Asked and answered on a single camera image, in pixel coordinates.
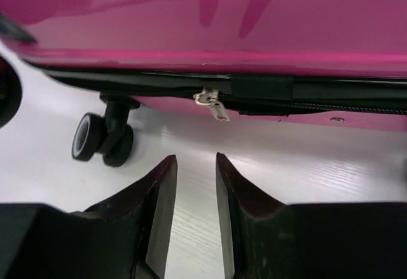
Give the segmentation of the pink hard-shell suitcase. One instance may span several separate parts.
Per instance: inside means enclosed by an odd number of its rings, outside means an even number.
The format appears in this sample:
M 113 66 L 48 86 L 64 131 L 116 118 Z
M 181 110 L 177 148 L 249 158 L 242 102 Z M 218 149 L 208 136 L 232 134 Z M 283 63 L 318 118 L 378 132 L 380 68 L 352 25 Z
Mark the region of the pink hard-shell suitcase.
M 406 130 L 406 0 L 1 0 L 1 41 L 99 92 L 71 155 L 118 167 L 141 105 Z

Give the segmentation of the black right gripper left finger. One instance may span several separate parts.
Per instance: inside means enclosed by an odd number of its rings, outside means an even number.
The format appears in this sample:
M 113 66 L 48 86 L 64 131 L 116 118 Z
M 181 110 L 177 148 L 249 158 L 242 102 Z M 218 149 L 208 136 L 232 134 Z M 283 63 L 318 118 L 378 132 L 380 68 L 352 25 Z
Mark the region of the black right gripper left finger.
M 2 278 L 163 278 L 177 160 L 82 212 L 1 205 Z

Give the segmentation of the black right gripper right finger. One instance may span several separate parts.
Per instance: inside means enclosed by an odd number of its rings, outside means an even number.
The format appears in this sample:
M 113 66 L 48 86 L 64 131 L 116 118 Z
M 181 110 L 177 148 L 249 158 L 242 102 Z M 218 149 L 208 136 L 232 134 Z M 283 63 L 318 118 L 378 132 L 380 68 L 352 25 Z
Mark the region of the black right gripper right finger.
M 216 194 L 226 278 L 405 278 L 406 204 L 287 205 L 222 153 Z

